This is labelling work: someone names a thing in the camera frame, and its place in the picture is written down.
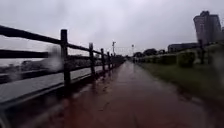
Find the light pole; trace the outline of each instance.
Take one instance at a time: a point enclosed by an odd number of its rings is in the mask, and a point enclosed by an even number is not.
[[[115,41],[112,42],[114,56],[115,56],[115,52],[114,52],[115,43],[116,43]]]
[[[134,47],[135,47],[134,44],[132,44],[131,47],[132,47],[132,61],[134,61]]]

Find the bush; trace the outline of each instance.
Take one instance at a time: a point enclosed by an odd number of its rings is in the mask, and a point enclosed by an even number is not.
[[[176,55],[174,54],[159,55],[157,57],[158,57],[157,63],[165,65],[175,64],[177,59]]]
[[[181,52],[177,55],[177,64],[180,67],[192,67],[195,60],[194,52]]]
[[[156,55],[150,56],[150,62],[151,63],[156,63],[157,59],[158,59],[158,57]]]

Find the street lamp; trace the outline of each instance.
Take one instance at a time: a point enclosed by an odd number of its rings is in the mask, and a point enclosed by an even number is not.
[[[115,41],[112,42],[114,56],[115,56],[115,52],[114,52],[115,43],[116,43]]]

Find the building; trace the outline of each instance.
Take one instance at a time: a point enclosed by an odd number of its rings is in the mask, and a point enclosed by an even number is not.
[[[203,44],[217,42],[222,39],[221,23],[218,15],[203,11],[194,18],[197,39],[202,40]]]
[[[187,49],[193,49],[199,47],[198,43],[182,43],[182,44],[171,44],[168,46],[168,52],[180,52]]]

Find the overcast sky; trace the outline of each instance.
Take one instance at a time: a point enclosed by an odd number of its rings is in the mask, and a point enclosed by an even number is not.
[[[172,43],[195,42],[193,18],[202,10],[219,14],[223,0],[0,0],[0,24],[60,38],[68,29],[70,43],[131,53],[164,49]],[[0,37],[1,49],[45,51],[48,45]]]

